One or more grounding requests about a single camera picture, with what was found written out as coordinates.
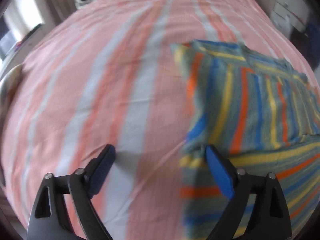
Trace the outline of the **colourful striped knit sweater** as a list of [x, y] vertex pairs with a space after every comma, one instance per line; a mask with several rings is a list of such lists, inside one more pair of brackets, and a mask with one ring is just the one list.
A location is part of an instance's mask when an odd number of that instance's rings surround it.
[[208, 145], [249, 174], [275, 173], [298, 235], [319, 203], [319, 90], [286, 60], [240, 43], [194, 40], [172, 53], [192, 116], [180, 158], [185, 238], [205, 239], [228, 203]]

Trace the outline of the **grey striped pillow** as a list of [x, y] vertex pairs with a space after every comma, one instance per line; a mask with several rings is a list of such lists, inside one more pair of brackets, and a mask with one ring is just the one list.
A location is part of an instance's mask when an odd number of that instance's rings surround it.
[[12, 103], [13, 97], [22, 81], [23, 64], [12, 68], [1, 80], [1, 111], [7, 111]]

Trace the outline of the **pink white striped bed cover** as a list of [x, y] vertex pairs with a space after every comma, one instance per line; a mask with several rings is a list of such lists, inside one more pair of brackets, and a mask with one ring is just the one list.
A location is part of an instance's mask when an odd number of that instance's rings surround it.
[[[47, 173], [84, 168], [116, 150], [91, 200], [111, 239], [186, 239], [180, 158], [191, 123], [172, 46], [240, 43], [284, 59], [319, 90], [304, 56], [255, 0], [95, 0], [54, 28], [23, 60], [1, 111], [1, 186], [28, 228]], [[213, 145], [205, 159], [228, 203], [205, 239], [319, 239], [319, 203], [292, 234], [275, 173], [249, 174]]]

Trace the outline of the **window side cabinet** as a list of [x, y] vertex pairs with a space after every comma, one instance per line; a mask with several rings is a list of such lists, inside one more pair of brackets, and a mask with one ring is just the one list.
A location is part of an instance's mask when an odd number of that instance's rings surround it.
[[1, 34], [1, 62], [10, 60], [20, 52], [28, 53], [44, 37], [43, 24], [36, 25], [22, 40], [18, 41], [11, 30]]

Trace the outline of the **white bedside desk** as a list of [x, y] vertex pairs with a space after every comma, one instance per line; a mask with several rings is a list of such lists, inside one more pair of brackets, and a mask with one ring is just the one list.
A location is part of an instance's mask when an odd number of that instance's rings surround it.
[[305, 0], [255, 1], [287, 38], [290, 38], [294, 30], [304, 32], [310, 15], [310, 9]]

